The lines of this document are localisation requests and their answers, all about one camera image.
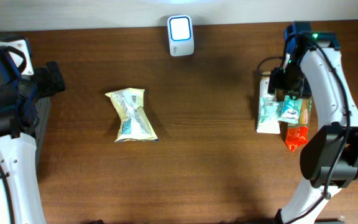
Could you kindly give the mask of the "teal wipes packet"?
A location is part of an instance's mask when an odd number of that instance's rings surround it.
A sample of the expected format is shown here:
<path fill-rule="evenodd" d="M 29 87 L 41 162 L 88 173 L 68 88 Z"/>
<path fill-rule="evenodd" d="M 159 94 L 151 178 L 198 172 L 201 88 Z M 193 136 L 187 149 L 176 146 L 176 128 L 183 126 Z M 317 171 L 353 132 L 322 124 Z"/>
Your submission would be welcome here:
<path fill-rule="evenodd" d="M 278 121 L 281 117 L 283 109 L 283 102 L 268 100 L 266 98 L 260 99 L 260 122 L 266 123 L 268 121 Z"/>

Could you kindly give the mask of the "small teal tissue pack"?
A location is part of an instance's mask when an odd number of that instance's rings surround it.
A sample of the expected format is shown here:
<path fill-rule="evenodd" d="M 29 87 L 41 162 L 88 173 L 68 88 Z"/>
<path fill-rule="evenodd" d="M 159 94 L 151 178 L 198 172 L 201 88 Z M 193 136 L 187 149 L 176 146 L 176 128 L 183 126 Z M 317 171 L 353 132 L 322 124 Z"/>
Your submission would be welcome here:
<path fill-rule="evenodd" d="M 282 112 L 278 117 L 279 121 L 290 124 L 298 124 L 301 112 L 302 99 L 293 100 L 290 96 L 286 95 L 282 102 Z"/>

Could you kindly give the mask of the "cream snack bag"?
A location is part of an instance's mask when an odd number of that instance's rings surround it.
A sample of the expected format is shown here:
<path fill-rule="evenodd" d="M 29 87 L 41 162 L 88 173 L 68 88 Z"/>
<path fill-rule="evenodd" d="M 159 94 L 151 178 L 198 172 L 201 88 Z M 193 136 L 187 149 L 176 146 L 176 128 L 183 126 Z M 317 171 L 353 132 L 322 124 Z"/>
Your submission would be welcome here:
<path fill-rule="evenodd" d="M 121 121 L 115 142 L 158 141 L 144 111 L 144 89 L 125 88 L 105 93 Z"/>

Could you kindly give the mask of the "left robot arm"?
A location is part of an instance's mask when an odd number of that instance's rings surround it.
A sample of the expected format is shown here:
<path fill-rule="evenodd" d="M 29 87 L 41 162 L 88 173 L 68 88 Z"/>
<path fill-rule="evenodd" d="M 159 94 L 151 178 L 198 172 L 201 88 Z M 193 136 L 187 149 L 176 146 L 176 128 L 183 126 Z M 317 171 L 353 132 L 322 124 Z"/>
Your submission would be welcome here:
<path fill-rule="evenodd" d="M 0 34 L 0 223 L 45 223 L 37 167 L 51 108 L 66 85 L 56 61 L 34 68 L 23 36 Z"/>

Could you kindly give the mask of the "white tube with tan cap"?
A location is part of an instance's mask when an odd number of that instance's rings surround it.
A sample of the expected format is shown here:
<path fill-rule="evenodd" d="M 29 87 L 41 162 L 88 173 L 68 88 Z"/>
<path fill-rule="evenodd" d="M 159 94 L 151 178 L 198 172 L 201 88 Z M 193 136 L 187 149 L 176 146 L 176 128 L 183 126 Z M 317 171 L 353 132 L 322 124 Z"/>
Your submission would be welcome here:
<path fill-rule="evenodd" d="M 280 134 L 280 125 L 278 121 L 268 121 L 266 123 L 260 122 L 260 99 L 266 98 L 268 100 L 277 101 L 277 96 L 275 93 L 268 93 L 269 89 L 269 81 L 268 77 L 262 77 L 259 83 L 259 111 L 258 111 L 258 120 L 257 120 L 257 128 L 256 131 L 258 133 L 265 134 Z"/>

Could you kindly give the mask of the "orange spaghetti packet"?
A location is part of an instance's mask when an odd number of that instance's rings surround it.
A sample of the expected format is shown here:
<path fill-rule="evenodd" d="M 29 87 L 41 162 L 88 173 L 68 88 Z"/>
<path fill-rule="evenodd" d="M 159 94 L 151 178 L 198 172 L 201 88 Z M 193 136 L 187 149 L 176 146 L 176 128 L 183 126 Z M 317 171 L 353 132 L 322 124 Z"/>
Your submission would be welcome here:
<path fill-rule="evenodd" d="M 298 124 L 288 123 L 287 125 L 285 144 L 290 152 L 294 152 L 296 148 L 308 143 L 308 125 L 311 118 L 312 105 L 312 98 L 302 99 Z"/>

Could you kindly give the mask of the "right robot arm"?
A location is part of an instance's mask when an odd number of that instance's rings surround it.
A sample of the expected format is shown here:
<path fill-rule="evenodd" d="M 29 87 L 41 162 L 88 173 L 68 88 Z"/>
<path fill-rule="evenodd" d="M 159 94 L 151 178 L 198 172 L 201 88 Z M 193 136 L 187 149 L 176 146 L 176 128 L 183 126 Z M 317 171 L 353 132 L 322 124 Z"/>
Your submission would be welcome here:
<path fill-rule="evenodd" d="M 300 154 L 303 175 L 275 223 L 316 223 L 326 204 L 358 180 L 358 109 L 342 69 L 341 46 L 333 32 L 314 32 L 306 21 L 284 30 L 282 62 L 270 75 L 270 93 L 282 90 L 312 97 L 318 132 Z"/>

